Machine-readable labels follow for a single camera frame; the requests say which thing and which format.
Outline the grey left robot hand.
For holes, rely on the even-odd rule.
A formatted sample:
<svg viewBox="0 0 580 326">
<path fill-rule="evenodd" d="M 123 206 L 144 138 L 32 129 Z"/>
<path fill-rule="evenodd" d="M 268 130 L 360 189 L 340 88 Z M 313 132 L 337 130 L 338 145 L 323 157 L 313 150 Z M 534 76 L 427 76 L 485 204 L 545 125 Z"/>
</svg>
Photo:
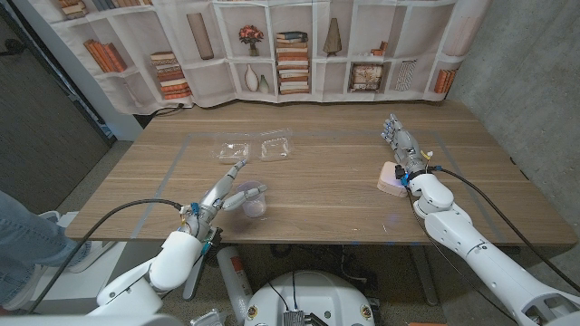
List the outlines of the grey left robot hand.
<svg viewBox="0 0 580 326">
<path fill-rule="evenodd" d="M 260 185 L 227 198 L 237 173 L 246 163 L 245 159 L 238 161 L 205 193 L 198 203 L 192 203 L 180 209 L 181 224 L 178 228 L 180 232 L 193 235 L 198 240 L 202 240 L 208 234 L 211 222 L 220 210 L 232 211 L 242 206 L 250 198 L 267 191 L 266 185 Z"/>
</svg>

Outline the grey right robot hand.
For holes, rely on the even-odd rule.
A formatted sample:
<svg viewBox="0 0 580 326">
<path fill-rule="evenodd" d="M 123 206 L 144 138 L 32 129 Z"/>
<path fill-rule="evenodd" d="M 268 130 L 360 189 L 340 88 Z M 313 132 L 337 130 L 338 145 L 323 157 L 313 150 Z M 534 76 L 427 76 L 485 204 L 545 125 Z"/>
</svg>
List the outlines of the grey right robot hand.
<svg viewBox="0 0 580 326">
<path fill-rule="evenodd" d="M 421 154 L 418 141 L 393 113 L 383 123 L 382 137 L 391 146 L 396 162 L 408 174 L 427 171 L 427 159 Z"/>
</svg>

